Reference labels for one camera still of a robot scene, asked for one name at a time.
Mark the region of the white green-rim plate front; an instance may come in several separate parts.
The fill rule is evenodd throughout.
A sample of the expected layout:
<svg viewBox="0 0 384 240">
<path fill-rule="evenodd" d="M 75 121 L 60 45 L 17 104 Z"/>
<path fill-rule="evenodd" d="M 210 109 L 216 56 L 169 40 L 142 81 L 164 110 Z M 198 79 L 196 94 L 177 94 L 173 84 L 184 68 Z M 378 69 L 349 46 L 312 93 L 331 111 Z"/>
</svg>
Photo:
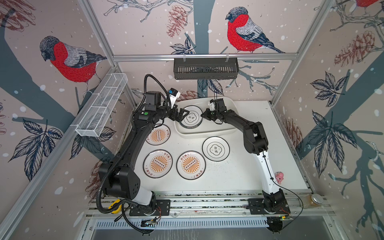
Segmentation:
<svg viewBox="0 0 384 240">
<path fill-rule="evenodd" d="M 187 106 L 184 110 L 189 111 L 189 114 L 182 120 L 180 125 L 185 129 L 197 128 L 203 121 L 201 117 L 202 110 L 197 106 Z"/>
</svg>

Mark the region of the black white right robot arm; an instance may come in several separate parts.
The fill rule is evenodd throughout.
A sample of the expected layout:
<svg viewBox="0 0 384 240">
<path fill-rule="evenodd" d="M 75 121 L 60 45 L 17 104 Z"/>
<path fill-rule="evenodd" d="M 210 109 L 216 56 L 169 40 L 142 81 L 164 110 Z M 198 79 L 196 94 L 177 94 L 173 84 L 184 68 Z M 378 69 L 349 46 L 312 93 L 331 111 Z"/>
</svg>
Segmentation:
<svg viewBox="0 0 384 240">
<path fill-rule="evenodd" d="M 201 114 L 208 121 L 220 120 L 234 126 L 243 133 L 245 150 L 256 159 L 258 170 L 262 179 L 264 210 L 273 214 L 283 212 L 290 214 L 284 188 L 275 180 L 268 154 L 268 139 L 263 124 L 252 122 L 240 117 L 235 111 L 228 110 L 223 99 L 213 99 L 209 107 Z"/>
</svg>

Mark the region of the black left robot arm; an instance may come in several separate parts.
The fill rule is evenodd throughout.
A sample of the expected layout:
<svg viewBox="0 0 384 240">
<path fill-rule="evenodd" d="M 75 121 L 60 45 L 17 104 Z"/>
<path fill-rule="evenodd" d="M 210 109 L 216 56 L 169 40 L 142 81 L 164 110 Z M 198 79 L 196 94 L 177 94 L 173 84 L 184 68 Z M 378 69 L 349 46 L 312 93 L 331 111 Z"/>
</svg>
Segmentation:
<svg viewBox="0 0 384 240">
<path fill-rule="evenodd" d="M 118 154 L 107 164 L 99 168 L 100 186 L 96 194 L 97 209 L 102 214 L 116 211 L 125 203 L 141 208 L 146 214 L 156 211 L 156 194 L 141 186 L 141 180 L 135 173 L 136 161 L 146 142 L 147 137 L 157 125 L 158 121 L 166 118 L 182 122 L 189 111 L 174 106 L 167 109 L 165 106 L 154 106 L 151 111 L 137 110 L 132 114 L 132 128 Z M 121 198 L 121 201 L 111 208 L 102 206 L 102 194 Z"/>
</svg>

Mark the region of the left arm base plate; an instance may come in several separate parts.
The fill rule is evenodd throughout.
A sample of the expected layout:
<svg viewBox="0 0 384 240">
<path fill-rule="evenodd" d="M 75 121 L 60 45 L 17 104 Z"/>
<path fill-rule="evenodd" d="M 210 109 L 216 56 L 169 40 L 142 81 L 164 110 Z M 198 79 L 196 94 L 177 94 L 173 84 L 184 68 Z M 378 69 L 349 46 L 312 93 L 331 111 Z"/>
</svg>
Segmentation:
<svg viewBox="0 0 384 240">
<path fill-rule="evenodd" d="M 151 216 L 168 216 L 170 214 L 170 200 L 156 200 L 149 206 L 136 205 L 130 207 L 130 217 L 151 217 Z"/>
</svg>

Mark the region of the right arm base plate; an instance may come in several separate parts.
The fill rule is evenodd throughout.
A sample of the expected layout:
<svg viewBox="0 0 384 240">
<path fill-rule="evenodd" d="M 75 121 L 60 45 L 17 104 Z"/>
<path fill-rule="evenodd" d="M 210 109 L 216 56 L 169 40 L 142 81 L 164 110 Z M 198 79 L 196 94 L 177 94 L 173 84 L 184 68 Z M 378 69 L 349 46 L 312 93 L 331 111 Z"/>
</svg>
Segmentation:
<svg viewBox="0 0 384 240">
<path fill-rule="evenodd" d="M 268 211 L 264 206 L 264 199 L 248 199 L 248 205 L 246 209 L 250 210 L 251 215 L 290 215 L 291 210 L 289 208 L 287 200 L 283 200 L 281 204 L 275 210 Z"/>
</svg>

